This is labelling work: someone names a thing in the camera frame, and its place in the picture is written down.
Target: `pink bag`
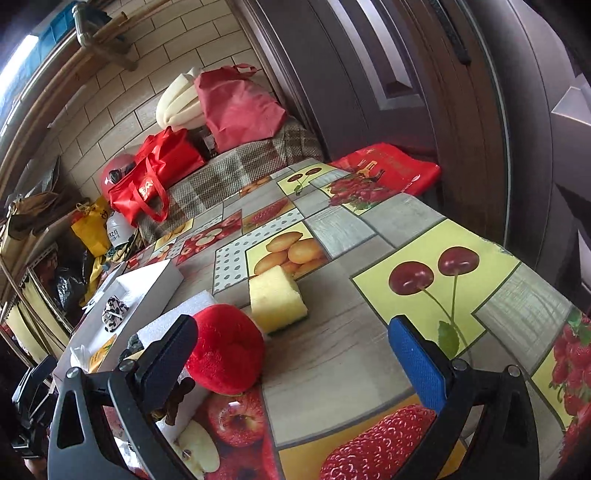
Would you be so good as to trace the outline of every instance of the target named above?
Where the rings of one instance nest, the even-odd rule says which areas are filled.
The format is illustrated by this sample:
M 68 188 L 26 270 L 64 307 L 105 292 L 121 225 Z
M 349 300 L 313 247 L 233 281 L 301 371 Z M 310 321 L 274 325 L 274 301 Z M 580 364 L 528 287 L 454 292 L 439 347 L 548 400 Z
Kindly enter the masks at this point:
M 249 71 L 242 73 L 239 69 Z M 202 72 L 195 79 L 206 123 L 219 153 L 273 137 L 287 116 L 267 91 L 248 80 L 255 73 L 255 67 L 241 63 Z

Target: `yellow bag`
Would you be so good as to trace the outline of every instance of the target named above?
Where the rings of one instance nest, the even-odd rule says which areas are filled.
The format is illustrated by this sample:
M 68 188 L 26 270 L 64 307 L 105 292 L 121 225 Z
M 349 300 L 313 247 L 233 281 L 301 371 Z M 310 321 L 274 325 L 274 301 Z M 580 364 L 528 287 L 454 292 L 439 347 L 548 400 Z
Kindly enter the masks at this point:
M 82 216 L 72 224 L 72 230 L 95 257 L 104 255 L 111 248 L 106 228 L 109 204 L 99 197 L 90 206 L 78 204 L 76 208 Z

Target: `white box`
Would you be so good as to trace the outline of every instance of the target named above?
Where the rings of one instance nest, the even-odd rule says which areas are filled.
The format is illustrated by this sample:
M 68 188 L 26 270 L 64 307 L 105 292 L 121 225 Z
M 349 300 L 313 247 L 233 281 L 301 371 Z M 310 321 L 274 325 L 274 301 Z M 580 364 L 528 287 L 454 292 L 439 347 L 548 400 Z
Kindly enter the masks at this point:
M 172 260 L 146 265 L 118 277 L 107 288 L 70 339 L 68 348 L 53 371 L 57 388 L 61 387 L 64 376 L 71 366 L 71 348 L 84 345 L 90 356 L 116 334 L 115 343 L 98 369 L 99 372 L 113 370 L 119 362 L 119 355 L 127 348 L 129 337 L 162 313 L 182 281 L 183 275 Z M 129 310 L 121 325 L 114 332 L 109 333 L 102 322 L 102 312 L 107 300 L 113 295 L 125 303 Z

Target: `metal pipe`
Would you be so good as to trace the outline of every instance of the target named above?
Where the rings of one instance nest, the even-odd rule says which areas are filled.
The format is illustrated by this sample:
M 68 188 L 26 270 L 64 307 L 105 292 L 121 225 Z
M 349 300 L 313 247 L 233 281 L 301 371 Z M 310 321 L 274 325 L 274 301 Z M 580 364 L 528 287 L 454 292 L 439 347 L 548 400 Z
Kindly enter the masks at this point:
M 133 72 L 138 67 L 138 63 L 136 61 L 132 61 L 125 55 L 121 55 L 103 45 L 100 45 L 95 41 L 93 35 L 86 30 L 85 9 L 86 4 L 84 3 L 76 4 L 72 9 L 74 24 L 76 25 L 76 37 L 78 38 L 78 43 L 80 46 L 86 50 L 91 51 L 92 53 L 100 55 L 104 59 L 107 59 L 112 63 L 119 65 L 120 67 L 123 67 L 125 70 Z

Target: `apple print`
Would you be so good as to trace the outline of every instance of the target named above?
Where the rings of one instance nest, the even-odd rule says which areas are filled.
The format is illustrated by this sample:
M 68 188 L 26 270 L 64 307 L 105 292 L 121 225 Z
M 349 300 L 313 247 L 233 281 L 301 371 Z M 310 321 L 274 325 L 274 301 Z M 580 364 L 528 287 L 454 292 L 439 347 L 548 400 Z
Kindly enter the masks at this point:
M 262 465 L 269 480 L 280 480 L 277 463 L 275 462 L 275 453 L 273 452 L 273 440 L 271 440 L 271 435 L 268 433 L 262 441 Z
M 207 416 L 217 436 L 234 447 L 252 445 L 265 433 L 265 414 L 257 388 L 236 397 L 213 394 Z
M 207 474 L 207 480 L 267 480 L 261 450 L 255 447 L 231 450 L 222 456 L 220 468 Z

